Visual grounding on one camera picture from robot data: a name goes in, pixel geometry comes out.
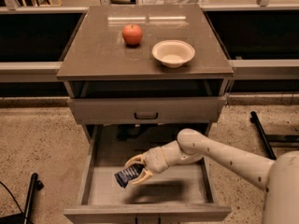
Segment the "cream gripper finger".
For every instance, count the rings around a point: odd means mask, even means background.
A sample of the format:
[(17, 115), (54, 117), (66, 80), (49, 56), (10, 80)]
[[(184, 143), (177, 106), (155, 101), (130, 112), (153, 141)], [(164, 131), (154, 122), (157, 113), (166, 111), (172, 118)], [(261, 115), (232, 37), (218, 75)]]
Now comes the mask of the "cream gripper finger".
[(130, 183), (133, 184), (133, 185), (139, 185), (139, 184), (144, 183), (148, 179), (152, 178), (152, 176), (153, 176), (152, 171), (149, 171), (147, 169), (143, 169), (141, 174), (137, 178), (131, 180)]
[(145, 165), (145, 155), (144, 154), (138, 154), (134, 157), (132, 157), (130, 160), (128, 160), (124, 167), (125, 168), (129, 168), (135, 164), (141, 164), (141, 165)]

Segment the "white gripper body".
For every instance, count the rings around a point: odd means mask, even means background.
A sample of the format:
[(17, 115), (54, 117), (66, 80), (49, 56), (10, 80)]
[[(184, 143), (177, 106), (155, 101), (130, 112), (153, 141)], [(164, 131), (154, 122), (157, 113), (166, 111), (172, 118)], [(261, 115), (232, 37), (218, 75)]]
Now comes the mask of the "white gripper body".
[(154, 174), (160, 174), (169, 168), (164, 152), (160, 147), (151, 148), (144, 154), (145, 167)]

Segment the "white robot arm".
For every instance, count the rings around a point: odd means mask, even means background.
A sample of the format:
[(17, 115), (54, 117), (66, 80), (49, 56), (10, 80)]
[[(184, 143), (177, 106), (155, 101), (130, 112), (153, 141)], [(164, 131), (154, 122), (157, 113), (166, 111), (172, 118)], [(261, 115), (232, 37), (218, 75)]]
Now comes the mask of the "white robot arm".
[(264, 192), (263, 224), (299, 224), (299, 151), (285, 153), (273, 161), (184, 129), (175, 141), (134, 156), (125, 166), (144, 166), (141, 175), (132, 181), (140, 184), (171, 166), (193, 163), (203, 157)]

